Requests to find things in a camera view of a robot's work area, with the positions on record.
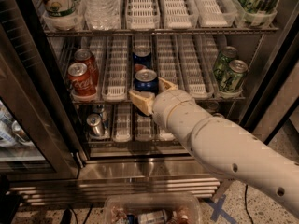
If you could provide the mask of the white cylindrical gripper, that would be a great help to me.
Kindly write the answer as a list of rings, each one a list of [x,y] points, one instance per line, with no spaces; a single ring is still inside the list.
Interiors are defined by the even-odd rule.
[[[209,117],[209,113],[186,91],[178,90],[178,85],[161,77],[158,80],[160,94],[156,99],[152,92],[133,89],[129,90],[130,99],[143,114],[153,114],[160,128],[176,138],[186,138],[199,121]]]

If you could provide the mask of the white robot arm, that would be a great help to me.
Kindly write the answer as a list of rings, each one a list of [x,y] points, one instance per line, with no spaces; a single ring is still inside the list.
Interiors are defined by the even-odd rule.
[[[177,85],[159,78],[158,87],[158,94],[129,90],[132,103],[214,176],[248,184],[299,216],[298,164],[234,122],[211,115]]]

